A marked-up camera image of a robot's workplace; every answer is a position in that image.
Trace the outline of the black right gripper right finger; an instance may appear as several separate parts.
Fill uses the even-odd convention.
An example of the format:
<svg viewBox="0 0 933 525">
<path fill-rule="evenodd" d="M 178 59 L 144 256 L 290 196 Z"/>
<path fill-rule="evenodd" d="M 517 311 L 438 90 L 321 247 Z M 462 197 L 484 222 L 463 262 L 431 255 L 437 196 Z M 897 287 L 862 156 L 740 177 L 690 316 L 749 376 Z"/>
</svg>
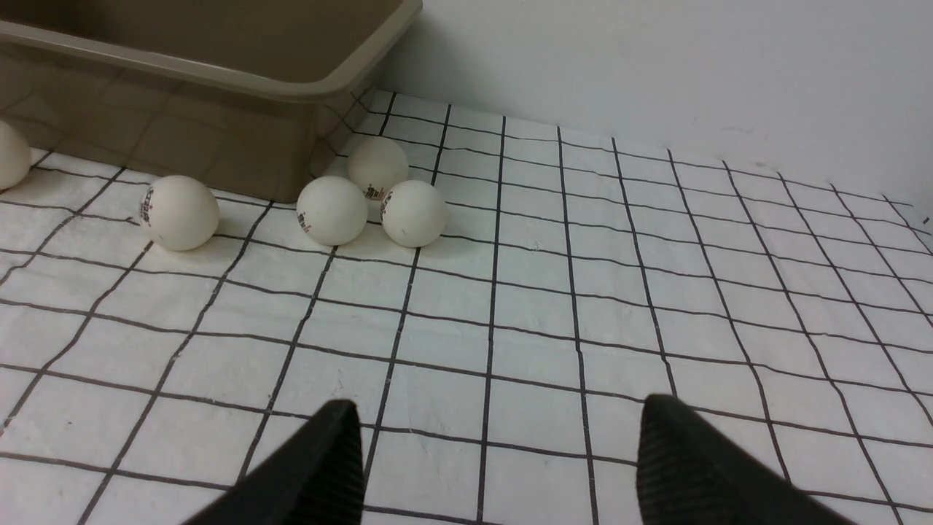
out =
<svg viewBox="0 0 933 525">
<path fill-rule="evenodd" d="M 672 395 L 644 400 L 636 491 L 644 524 L 850 524 Z"/>
</svg>

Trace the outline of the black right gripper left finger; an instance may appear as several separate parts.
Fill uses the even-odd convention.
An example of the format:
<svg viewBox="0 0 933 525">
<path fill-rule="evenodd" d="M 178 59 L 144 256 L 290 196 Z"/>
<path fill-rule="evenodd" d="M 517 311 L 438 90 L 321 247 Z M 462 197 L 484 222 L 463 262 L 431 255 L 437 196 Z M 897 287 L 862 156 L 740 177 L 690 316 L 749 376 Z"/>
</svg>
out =
<svg viewBox="0 0 933 525">
<path fill-rule="evenodd" d="M 356 405 L 325 403 L 276 452 L 189 524 L 359 524 L 364 511 Z"/>
</svg>

